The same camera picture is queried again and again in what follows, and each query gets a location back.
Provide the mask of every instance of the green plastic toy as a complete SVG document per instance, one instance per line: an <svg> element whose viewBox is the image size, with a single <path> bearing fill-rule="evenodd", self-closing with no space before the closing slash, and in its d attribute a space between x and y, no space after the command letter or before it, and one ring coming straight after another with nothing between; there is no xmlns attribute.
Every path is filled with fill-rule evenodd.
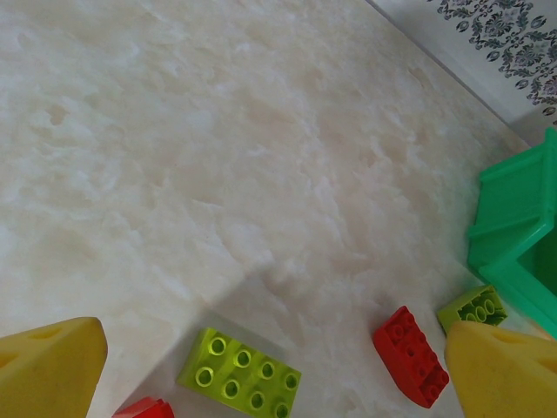
<svg viewBox="0 0 557 418"><path fill-rule="evenodd" d="M480 175L468 264L557 338L557 132Z"/></svg>
<svg viewBox="0 0 557 418"><path fill-rule="evenodd" d="M191 388L259 418L286 418L302 374L213 328L199 333L178 376Z"/></svg>
<svg viewBox="0 0 557 418"><path fill-rule="evenodd" d="M437 318L445 334L449 332L449 328L456 320L473 320L497 326L506 317L505 308L491 285L470 289L437 311Z"/></svg>

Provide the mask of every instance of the plastic toy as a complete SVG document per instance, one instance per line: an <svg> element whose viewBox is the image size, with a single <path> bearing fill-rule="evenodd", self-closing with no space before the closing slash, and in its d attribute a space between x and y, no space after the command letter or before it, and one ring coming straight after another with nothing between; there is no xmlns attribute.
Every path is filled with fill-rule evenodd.
<svg viewBox="0 0 557 418"><path fill-rule="evenodd" d="M400 391L421 407L430 408L449 375L407 307L401 307L373 333L373 345Z"/></svg>
<svg viewBox="0 0 557 418"><path fill-rule="evenodd" d="M251 416L290 416L301 373L213 328L202 330L178 383Z"/></svg>
<svg viewBox="0 0 557 418"><path fill-rule="evenodd" d="M174 418L171 406L162 399L143 398L112 418Z"/></svg>
<svg viewBox="0 0 557 418"><path fill-rule="evenodd" d="M497 326L506 317L507 313L491 285L470 289L437 312L445 333L456 320L473 320Z"/></svg>
<svg viewBox="0 0 557 418"><path fill-rule="evenodd" d="M468 264L557 338L557 132L480 175Z"/></svg>
<svg viewBox="0 0 557 418"><path fill-rule="evenodd" d="M84 418L108 347L97 318L0 339L0 416Z"/></svg>
<svg viewBox="0 0 557 418"><path fill-rule="evenodd" d="M557 342L459 321L445 358L466 417L557 416Z"/></svg>

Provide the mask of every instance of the toy block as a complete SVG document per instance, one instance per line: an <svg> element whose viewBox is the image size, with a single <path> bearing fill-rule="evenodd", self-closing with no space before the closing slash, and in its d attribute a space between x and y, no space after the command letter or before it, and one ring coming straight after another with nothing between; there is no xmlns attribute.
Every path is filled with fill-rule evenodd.
<svg viewBox="0 0 557 418"><path fill-rule="evenodd" d="M400 391L430 408L449 382L407 307L401 307L375 333L373 345Z"/></svg>
<svg viewBox="0 0 557 418"><path fill-rule="evenodd" d="M112 418L174 418L171 406L162 399L143 398Z"/></svg>
<svg viewBox="0 0 557 418"><path fill-rule="evenodd" d="M301 373L213 328L199 333L178 384L258 418L290 416Z"/></svg>
<svg viewBox="0 0 557 418"><path fill-rule="evenodd" d="M491 285L470 289L437 311L437 318L445 334L456 320L472 320L497 326L506 317L505 308Z"/></svg>
<svg viewBox="0 0 557 418"><path fill-rule="evenodd" d="M0 416L84 418L108 347L97 318L0 339Z"/></svg>
<svg viewBox="0 0 557 418"><path fill-rule="evenodd" d="M458 321L446 365L467 418L557 417L557 342Z"/></svg>

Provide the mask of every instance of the red duplo brick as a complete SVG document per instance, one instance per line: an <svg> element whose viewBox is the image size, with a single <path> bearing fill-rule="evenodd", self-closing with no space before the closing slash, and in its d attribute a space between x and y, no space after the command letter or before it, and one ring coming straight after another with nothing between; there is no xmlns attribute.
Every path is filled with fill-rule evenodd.
<svg viewBox="0 0 557 418"><path fill-rule="evenodd" d="M373 333L373 345L394 382L410 400L430 408L449 382L407 307Z"/></svg>
<svg viewBox="0 0 557 418"><path fill-rule="evenodd" d="M162 399L143 398L112 418L174 418L171 406Z"/></svg>

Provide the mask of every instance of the floral pattern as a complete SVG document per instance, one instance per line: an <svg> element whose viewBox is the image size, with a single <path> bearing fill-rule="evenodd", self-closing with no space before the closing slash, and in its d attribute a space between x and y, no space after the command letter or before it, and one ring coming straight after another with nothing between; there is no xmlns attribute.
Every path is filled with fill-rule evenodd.
<svg viewBox="0 0 557 418"><path fill-rule="evenodd" d="M532 16L533 7L524 0L440 0L437 12L459 20L456 30L468 33L476 50L487 50L487 61L497 63L505 78L517 79L515 88L526 91L533 105L545 105L541 113L551 117L557 105L557 29L543 30L547 19Z"/></svg>

